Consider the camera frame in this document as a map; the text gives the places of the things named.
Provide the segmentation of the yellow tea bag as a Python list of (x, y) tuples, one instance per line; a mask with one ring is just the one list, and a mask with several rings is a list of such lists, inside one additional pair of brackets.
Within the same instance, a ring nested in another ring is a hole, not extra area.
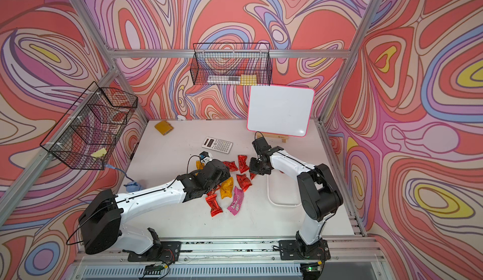
[(196, 162), (196, 169), (197, 170), (202, 170), (202, 169), (204, 169), (204, 167), (205, 167), (205, 164), (202, 163), (201, 161)]
[(234, 180), (232, 177), (220, 184), (220, 196), (224, 198), (233, 197)]

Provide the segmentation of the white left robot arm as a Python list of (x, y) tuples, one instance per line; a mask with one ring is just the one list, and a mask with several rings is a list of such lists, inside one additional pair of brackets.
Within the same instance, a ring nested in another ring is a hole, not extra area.
[(169, 183), (131, 193), (100, 192), (79, 217), (84, 252), (95, 255), (114, 248), (144, 256), (161, 248), (154, 229), (128, 221), (169, 205), (201, 198), (231, 177), (229, 168), (211, 159), (204, 168), (181, 174)]

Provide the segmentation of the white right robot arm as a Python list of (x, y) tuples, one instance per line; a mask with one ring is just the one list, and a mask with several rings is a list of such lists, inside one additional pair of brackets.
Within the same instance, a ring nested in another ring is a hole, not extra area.
[(277, 170), (297, 182), (306, 217), (296, 239), (304, 246), (315, 245), (321, 240), (327, 221), (344, 202), (330, 168), (326, 164), (316, 166), (303, 162), (279, 146), (270, 146), (263, 136), (256, 137), (252, 145), (257, 156), (250, 159), (251, 173), (270, 175)]

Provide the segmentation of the white storage box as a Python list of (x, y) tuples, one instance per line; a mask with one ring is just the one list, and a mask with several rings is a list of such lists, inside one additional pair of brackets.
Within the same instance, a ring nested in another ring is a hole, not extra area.
[(273, 171), (267, 175), (267, 198), (275, 207), (301, 206), (297, 182), (280, 171)]

